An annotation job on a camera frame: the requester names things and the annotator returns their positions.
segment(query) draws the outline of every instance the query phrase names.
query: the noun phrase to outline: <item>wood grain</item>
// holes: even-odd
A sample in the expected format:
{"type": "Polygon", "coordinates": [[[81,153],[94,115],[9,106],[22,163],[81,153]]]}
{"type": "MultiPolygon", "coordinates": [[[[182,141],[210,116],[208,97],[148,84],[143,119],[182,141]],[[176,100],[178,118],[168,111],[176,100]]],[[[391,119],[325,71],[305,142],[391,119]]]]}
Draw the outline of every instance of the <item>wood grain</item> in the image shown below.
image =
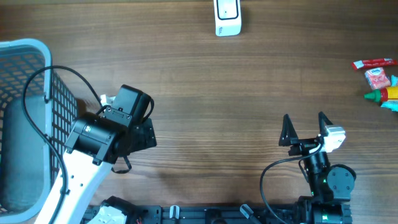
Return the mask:
{"type": "MultiPolygon", "coordinates": [[[[398,57],[397,4],[243,1],[242,33],[225,38],[214,34],[210,1],[2,6],[0,38],[44,41],[54,64],[99,94],[127,84],[154,97],[159,145],[131,154],[132,171],[109,175],[92,204],[111,195],[138,205],[261,203],[261,171],[288,156],[277,145],[283,115],[310,138],[324,111],[347,131],[330,161],[357,172],[354,222],[396,223],[398,116],[363,99],[370,88],[350,63],[398,57]]],[[[273,203],[310,195],[297,163],[270,170],[265,186],[273,203]]]]}

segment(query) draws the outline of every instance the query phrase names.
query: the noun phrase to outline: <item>light blue basket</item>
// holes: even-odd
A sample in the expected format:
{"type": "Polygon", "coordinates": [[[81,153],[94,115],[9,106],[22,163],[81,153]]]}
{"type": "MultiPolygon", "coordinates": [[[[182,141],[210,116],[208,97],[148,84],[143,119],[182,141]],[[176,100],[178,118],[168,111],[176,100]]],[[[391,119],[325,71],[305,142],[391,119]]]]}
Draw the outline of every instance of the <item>light blue basket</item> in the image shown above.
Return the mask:
{"type": "MultiPolygon", "coordinates": [[[[0,42],[0,223],[23,222],[42,208],[59,164],[27,122],[22,89],[36,70],[52,64],[48,47],[34,39],[0,42]]],[[[27,109],[60,154],[77,116],[75,97],[51,70],[27,90],[27,109]]]]}

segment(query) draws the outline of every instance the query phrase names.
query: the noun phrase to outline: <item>green bottle cap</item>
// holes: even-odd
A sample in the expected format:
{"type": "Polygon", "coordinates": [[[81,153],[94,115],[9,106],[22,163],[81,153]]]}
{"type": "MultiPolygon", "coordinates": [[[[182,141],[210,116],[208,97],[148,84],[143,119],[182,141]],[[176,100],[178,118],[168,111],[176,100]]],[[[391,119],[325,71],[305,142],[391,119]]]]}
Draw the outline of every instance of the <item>green bottle cap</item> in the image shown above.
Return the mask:
{"type": "Polygon", "coordinates": [[[380,90],[374,90],[371,93],[365,94],[364,97],[365,97],[365,99],[373,100],[376,103],[378,103],[381,101],[381,92],[380,92],[380,90]]]}

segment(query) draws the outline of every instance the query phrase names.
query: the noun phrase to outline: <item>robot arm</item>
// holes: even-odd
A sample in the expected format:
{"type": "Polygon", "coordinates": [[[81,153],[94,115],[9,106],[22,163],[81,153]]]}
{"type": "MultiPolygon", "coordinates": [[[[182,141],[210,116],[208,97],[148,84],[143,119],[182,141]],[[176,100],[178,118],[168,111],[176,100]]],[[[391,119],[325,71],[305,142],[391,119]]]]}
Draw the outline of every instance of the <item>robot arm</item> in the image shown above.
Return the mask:
{"type": "MultiPolygon", "coordinates": [[[[104,116],[86,113],[72,123],[63,154],[68,190],[55,223],[79,223],[116,160],[156,146],[152,121],[148,118],[150,113],[144,116],[149,103],[153,108],[149,95],[123,85],[104,116]]],[[[36,223],[48,223],[55,212],[62,175],[60,171],[36,223]]]]}

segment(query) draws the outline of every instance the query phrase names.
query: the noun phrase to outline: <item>bottle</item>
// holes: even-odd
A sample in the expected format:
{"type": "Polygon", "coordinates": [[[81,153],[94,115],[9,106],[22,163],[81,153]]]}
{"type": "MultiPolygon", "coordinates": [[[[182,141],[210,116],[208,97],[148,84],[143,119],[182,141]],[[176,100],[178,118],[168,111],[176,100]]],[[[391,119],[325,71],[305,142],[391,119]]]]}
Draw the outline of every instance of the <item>bottle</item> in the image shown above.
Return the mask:
{"type": "Polygon", "coordinates": [[[373,100],[376,103],[389,100],[398,100],[398,86],[386,87],[380,90],[374,90],[364,95],[365,99],[373,100]]]}

